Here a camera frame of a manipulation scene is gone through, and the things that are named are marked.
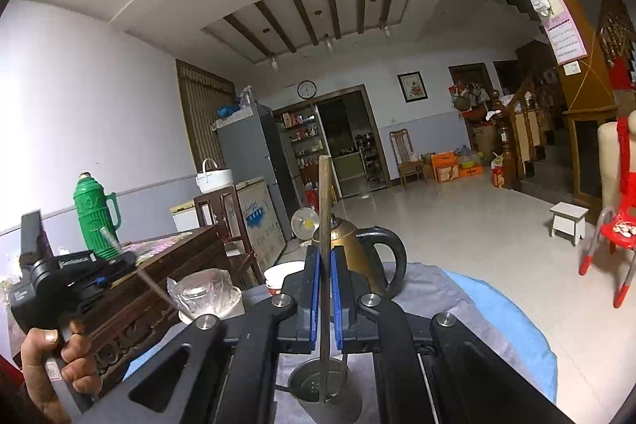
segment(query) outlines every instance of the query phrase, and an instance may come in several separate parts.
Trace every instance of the human hand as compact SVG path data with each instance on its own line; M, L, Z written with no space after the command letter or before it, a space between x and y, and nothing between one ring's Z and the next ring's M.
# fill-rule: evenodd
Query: human hand
M72 383L80 393L96 395L102 388L102 380L97 375L97 364L88 356L90 339L83 335L84 326L78 321L70 324L71 338L62 348L62 359L68 363L62 371L65 381ZM55 394L42 365L45 352L55 350L58 343L58 331L31 329L25 338L20 354L24 384L33 404L55 424L70 422L68 415Z

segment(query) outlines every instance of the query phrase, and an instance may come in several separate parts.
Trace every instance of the hanging light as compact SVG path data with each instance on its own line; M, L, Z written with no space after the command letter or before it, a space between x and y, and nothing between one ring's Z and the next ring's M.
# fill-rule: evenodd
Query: hanging light
M325 33L323 36L327 49L329 49L329 52L333 52L333 40L329 38L329 33Z

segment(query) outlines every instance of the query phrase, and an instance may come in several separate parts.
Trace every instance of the red children's chair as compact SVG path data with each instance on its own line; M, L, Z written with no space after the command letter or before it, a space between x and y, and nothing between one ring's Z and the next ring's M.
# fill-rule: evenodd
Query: red children's chair
M621 198L621 205L618 207L618 212L612 207L605 207L599 215L594 235L589 243L589 249L586 256L581 262L579 267L579 275L585 275L588 272L590 263L592 262L592 256L594 252L599 248L600 237L603 236L609 241L609 253L613 254L616 250L616 245L622 246L622 248L628 248L635 250L636 248L636 234L630 233L629 237L623 236L620 232L614 231L614 228L618 224L626 224L629 226L636 226L636 217L631 216L629 211L632 207L636 207L636 172L627 173L627 190ZM614 299L614 307L619 308L622 305L622 301L625 300L627 290L630 288L634 272L636 271L636 250L634 257L632 258L632 264L630 270L627 272L627 277L622 283L622 287Z

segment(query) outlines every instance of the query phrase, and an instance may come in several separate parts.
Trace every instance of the bottle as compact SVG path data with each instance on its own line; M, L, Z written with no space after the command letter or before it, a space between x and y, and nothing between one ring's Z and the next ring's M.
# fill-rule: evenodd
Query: bottle
M111 212L106 205L106 200L108 199L114 205L115 214L117 214L117 225L112 223ZM90 173L85 172L79 176L75 193L73 193L73 201L78 213L79 228L88 249L103 259L114 258L117 255L117 250L106 241L99 229L106 227L112 236L117 239L115 232L122 225L122 217L120 216L115 193L104 194L104 187Z

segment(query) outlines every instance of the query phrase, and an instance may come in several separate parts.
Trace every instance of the metal chair leg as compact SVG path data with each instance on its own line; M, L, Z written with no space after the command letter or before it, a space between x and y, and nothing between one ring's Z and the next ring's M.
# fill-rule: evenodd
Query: metal chair leg
M627 277L625 277L625 282L622 283L622 287L616 295L614 299L614 307L618 309L622 305L622 301L625 300L625 296L627 295L627 290L630 288L630 284L632 283L632 278L634 278L634 272L636 272L636 251L634 253L634 257L632 258L632 264L630 265L630 270L627 272Z
M616 215L616 210L614 209L614 207L609 205L607 207L603 207L603 210L599 214L599 219L597 220L596 228L594 228L594 235L592 236L592 239L589 242L588 251L586 252L585 257L583 258L583 262L581 262L581 265L579 267L579 275L585 275L588 272L589 266L592 262L592 256L594 255L594 252L597 251L597 248L599 248L600 227L602 227L605 224L607 219L612 221L615 215Z

